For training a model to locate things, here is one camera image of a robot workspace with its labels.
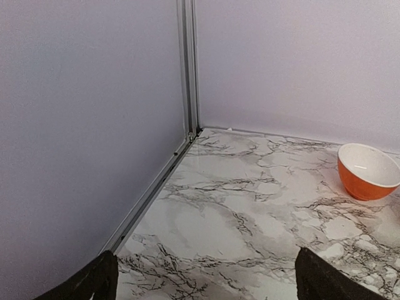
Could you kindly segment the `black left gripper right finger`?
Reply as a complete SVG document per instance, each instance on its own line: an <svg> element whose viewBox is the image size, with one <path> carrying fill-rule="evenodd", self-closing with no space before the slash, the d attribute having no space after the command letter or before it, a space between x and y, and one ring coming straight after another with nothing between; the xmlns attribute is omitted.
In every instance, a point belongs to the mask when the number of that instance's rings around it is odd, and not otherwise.
<svg viewBox="0 0 400 300"><path fill-rule="evenodd" d="M378 293L354 282L306 247L295 260L298 299L375 299Z"/></svg>

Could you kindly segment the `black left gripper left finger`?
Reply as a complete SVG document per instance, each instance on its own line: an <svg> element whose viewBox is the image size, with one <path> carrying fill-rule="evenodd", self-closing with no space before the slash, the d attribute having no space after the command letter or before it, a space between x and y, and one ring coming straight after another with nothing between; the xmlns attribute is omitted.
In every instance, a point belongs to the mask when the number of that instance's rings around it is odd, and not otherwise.
<svg viewBox="0 0 400 300"><path fill-rule="evenodd" d="M118 276L118 258L107 250L36 300L116 299Z"/></svg>

